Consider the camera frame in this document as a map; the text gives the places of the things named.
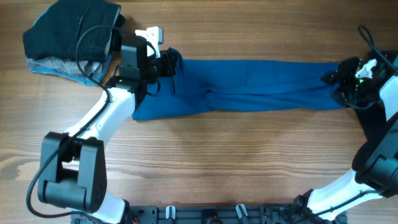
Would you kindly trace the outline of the blue polo shirt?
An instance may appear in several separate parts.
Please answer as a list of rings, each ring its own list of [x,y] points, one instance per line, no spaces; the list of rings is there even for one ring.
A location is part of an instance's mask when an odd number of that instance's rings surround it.
[[[132,117],[136,121],[208,111],[274,111],[304,108],[340,109],[333,87],[322,76],[337,63],[272,60],[191,60],[170,49],[175,75],[148,85]]]

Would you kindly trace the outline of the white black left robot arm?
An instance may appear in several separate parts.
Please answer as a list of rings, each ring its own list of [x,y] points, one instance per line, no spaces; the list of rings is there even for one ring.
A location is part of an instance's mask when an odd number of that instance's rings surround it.
[[[160,79],[175,75],[178,52],[160,51],[159,57],[122,56],[126,64],[103,86],[100,100],[74,126],[63,133],[49,132],[42,141],[40,169],[26,197],[31,213],[32,191],[40,202],[66,208],[66,215],[93,223],[128,223],[129,203],[107,190],[104,149],[124,120],[146,96],[156,96]]]

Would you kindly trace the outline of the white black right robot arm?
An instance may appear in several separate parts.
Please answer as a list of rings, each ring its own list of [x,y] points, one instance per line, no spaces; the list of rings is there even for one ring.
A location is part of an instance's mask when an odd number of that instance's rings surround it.
[[[338,85],[333,98],[354,108],[367,141],[346,174],[284,208],[263,207],[264,216],[286,223],[343,223],[347,210],[397,195],[397,52],[370,53],[367,61],[350,58],[322,80]]]

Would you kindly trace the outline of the black garment at right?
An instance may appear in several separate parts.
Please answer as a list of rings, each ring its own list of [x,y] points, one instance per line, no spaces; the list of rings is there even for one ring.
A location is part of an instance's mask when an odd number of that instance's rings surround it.
[[[386,123],[384,108],[379,105],[372,105],[365,110],[355,109],[354,111],[358,117],[366,139],[374,137]]]

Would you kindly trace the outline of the folded black garment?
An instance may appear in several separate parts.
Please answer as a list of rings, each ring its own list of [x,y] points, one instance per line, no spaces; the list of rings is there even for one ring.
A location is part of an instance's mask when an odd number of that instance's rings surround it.
[[[59,0],[51,5],[23,33],[27,58],[46,57],[92,62],[105,62],[108,54],[121,48],[121,33],[110,30],[121,27],[126,19],[121,6],[101,0]]]

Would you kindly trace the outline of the folded grey garment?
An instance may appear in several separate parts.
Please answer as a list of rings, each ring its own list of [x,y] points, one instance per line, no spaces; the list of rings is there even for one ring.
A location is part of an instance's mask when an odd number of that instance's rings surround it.
[[[45,57],[41,60],[28,58],[26,64],[32,72],[61,75],[81,75],[78,65],[80,65],[81,69],[88,75],[91,73],[101,73],[103,66],[100,62],[84,60],[76,63],[69,59],[63,60],[56,57]]]

